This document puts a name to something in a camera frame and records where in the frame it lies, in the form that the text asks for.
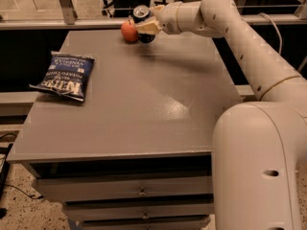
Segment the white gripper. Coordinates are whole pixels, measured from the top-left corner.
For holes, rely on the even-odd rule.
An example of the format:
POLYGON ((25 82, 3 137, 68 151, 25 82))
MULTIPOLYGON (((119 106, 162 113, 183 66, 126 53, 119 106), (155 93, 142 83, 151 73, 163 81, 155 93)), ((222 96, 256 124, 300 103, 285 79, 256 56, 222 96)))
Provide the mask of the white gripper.
POLYGON ((180 2, 175 2, 150 7, 152 17, 136 23, 136 31, 140 34, 158 35, 163 30, 168 35, 178 35, 180 30, 177 24, 177 11, 180 5, 180 2))

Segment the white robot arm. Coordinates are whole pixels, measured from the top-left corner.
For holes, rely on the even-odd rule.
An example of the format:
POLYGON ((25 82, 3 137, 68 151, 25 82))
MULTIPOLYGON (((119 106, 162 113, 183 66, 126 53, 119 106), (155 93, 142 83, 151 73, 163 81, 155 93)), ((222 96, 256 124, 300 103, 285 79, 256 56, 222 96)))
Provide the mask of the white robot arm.
POLYGON ((223 37, 254 101, 230 107, 213 133, 216 230, 302 230, 296 174, 307 155, 307 80, 241 17, 234 0, 138 6, 137 32, 223 37))

